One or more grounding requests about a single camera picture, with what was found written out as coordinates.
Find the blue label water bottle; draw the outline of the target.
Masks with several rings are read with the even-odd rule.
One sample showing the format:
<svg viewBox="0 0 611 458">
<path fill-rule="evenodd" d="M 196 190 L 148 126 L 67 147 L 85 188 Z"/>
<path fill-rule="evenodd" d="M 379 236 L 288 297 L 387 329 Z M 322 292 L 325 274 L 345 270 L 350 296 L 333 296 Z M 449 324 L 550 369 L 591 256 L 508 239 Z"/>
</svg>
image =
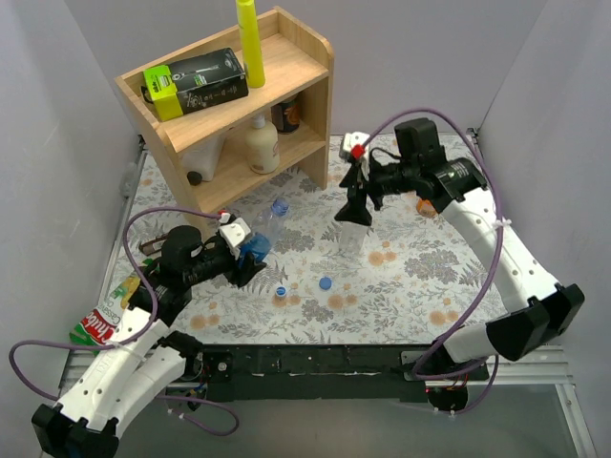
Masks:
<svg viewBox="0 0 611 458">
<path fill-rule="evenodd" d="M 276 198 L 252 221 L 252 235 L 246 243 L 251 244 L 252 251 L 248 254 L 252 254 L 255 261 L 263 261 L 280 239 L 288 209 L 289 204 L 284 198 Z"/>
</svg>

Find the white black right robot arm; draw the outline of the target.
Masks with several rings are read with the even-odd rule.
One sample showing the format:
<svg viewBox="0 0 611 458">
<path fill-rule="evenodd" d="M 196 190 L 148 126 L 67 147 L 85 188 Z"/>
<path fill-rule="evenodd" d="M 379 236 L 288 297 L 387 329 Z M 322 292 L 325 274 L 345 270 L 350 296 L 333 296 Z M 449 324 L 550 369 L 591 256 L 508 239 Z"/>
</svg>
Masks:
<svg viewBox="0 0 611 458">
<path fill-rule="evenodd" d="M 408 192 L 431 203 L 488 267 L 506 309 L 486 323 L 459 324 L 437 338 L 411 365 L 417 378 L 453 379 L 484 358 L 516 362 L 560 336 L 584 303 L 576 284 L 563 285 L 527 249 L 510 221 L 497 212 L 490 184 L 474 163 L 448 159 L 435 123 L 426 118 L 394 128 L 398 154 L 386 165 L 373 156 L 370 137 L 355 132 L 342 138 L 339 155 L 350 167 L 341 187 L 347 202 L 337 221 L 370 227 L 371 202 L 379 210 L 383 198 Z"/>
</svg>

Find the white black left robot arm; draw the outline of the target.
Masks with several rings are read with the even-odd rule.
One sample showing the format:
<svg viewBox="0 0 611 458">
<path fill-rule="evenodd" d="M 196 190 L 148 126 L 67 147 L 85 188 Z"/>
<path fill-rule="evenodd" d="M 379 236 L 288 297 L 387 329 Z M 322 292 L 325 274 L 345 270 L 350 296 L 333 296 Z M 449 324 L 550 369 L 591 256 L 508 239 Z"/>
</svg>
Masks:
<svg viewBox="0 0 611 458">
<path fill-rule="evenodd" d="M 127 426 L 165 387 L 210 373 L 197 340 L 172 330 L 193 286 L 217 276 L 242 287 L 264 269 L 241 248 L 251 230 L 243 219 L 220 225 L 203 240 L 190 225 L 173 228 L 159 255 L 144 264 L 108 341 L 75 385 L 53 405 L 40 406 L 32 426 L 52 457 L 112 457 Z"/>
</svg>

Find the orange juice bottle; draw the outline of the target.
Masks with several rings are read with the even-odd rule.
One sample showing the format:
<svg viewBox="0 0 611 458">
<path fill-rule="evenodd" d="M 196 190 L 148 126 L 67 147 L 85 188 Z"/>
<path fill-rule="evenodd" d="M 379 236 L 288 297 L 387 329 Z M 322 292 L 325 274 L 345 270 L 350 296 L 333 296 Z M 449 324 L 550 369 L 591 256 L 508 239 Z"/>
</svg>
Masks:
<svg viewBox="0 0 611 458">
<path fill-rule="evenodd" d="M 437 215 L 432 203 L 427 199 L 420 198 L 416 203 L 416 211 L 425 218 L 434 218 Z"/>
</svg>

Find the small blue bottle cap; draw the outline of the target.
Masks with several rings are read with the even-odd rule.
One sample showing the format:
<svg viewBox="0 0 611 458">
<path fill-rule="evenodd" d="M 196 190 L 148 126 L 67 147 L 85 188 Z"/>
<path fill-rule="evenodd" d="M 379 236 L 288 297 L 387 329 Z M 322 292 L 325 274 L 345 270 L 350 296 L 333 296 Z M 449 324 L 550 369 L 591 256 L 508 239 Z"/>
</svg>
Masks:
<svg viewBox="0 0 611 458">
<path fill-rule="evenodd" d="M 332 279 L 330 277 L 322 277 L 319 280 L 319 286 L 322 290 L 329 290 L 333 285 Z"/>
</svg>

